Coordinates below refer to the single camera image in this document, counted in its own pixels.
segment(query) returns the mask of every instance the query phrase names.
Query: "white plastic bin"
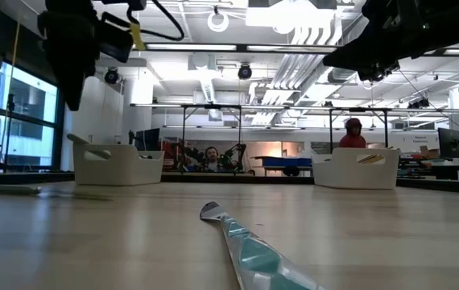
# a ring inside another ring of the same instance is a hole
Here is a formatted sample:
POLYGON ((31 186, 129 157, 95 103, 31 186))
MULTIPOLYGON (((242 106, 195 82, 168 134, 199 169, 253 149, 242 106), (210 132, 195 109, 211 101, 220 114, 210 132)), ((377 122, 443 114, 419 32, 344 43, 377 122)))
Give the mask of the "white plastic bin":
POLYGON ((394 189, 398 174, 399 150, 336 148, 332 159, 316 163, 312 158, 316 185, 336 189, 394 189), (380 155, 375 164, 360 164, 367 155, 380 155))
POLYGON ((137 151, 133 145, 74 144, 73 148, 77 184, 141 185, 161 180, 163 151, 137 151), (99 157, 99 151, 109 157, 99 157))

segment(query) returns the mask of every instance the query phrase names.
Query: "white wall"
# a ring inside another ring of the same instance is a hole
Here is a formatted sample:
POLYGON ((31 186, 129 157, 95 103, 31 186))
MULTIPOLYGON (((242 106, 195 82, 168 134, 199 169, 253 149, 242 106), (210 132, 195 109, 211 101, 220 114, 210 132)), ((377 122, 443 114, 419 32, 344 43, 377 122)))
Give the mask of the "white wall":
POLYGON ((96 144, 115 144, 122 136, 123 96, 96 77, 85 81, 80 109, 64 116, 61 170, 73 170, 72 142, 67 134, 75 134, 96 144))
POLYGON ((122 116, 122 142, 127 143, 129 131, 142 131, 151 129, 152 108, 131 107, 131 103, 146 103, 142 101, 151 96, 153 84, 151 81, 125 81, 124 82, 124 114, 122 116))

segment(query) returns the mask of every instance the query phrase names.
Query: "metal pole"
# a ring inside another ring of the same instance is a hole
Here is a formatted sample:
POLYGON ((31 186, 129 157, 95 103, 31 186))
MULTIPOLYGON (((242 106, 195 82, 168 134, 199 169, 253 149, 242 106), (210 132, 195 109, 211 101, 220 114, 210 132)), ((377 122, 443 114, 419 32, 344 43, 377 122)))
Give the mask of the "metal pole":
POLYGON ((383 111, 383 124, 385 126, 385 148, 389 147, 389 128, 387 127, 387 110, 383 111))
POLYGON ((7 123, 7 138, 6 138, 6 155, 4 156, 4 173, 7 173, 7 160, 9 156, 10 150, 10 133, 11 133, 11 121, 13 118, 11 117, 11 112, 9 113, 10 121, 7 123))
POLYGON ((184 126, 187 121, 187 106, 183 107, 183 138, 181 139, 181 156, 183 156, 183 163, 181 164, 181 175, 184 172, 184 166, 187 163, 187 158, 184 155, 184 126))
POLYGON ((332 119, 333 110, 329 110, 329 154, 333 153, 333 119, 332 119))
POLYGON ((241 162, 240 164, 238 164, 237 166, 239 166, 240 168, 244 168, 244 165, 242 164, 242 150, 241 147, 240 147, 240 142, 242 141, 242 108, 239 108, 238 109, 238 147, 239 147, 239 150, 238 150, 238 161, 241 162))
POLYGON ((242 137, 242 108, 239 109, 239 114, 238 114, 238 144, 241 142, 241 137, 242 137))

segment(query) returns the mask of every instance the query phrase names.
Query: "desk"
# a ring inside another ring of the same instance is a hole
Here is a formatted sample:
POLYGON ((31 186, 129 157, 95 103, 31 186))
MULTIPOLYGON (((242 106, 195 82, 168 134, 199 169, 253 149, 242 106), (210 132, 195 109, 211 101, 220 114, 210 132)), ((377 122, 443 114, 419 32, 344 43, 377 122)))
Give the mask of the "desk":
POLYGON ((458 180, 459 165, 433 165, 432 174, 438 180, 458 180))
MULTIPOLYGON (((283 171, 287 166, 253 166, 253 168, 263 168, 265 176, 268 171, 283 171)), ((312 166, 296 166, 300 171, 310 172, 310 177, 313 176, 312 166)))
POLYGON ((221 227, 199 220, 210 201, 325 289, 459 289, 459 193, 41 186, 0 196, 0 289, 239 289, 221 227))

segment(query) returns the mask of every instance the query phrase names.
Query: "man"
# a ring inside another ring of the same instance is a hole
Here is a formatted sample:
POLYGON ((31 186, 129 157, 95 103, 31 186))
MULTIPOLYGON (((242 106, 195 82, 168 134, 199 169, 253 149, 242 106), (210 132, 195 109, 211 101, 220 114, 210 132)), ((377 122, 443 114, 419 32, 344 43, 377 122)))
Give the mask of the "man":
POLYGON ((346 135, 339 142, 341 148, 366 148, 366 140, 360 134, 362 124, 357 118, 351 118, 345 123, 346 135))
POLYGON ((215 147, 208 147, 205 151, 206 167, 212 172, 219 171, 219 151, 215 147))

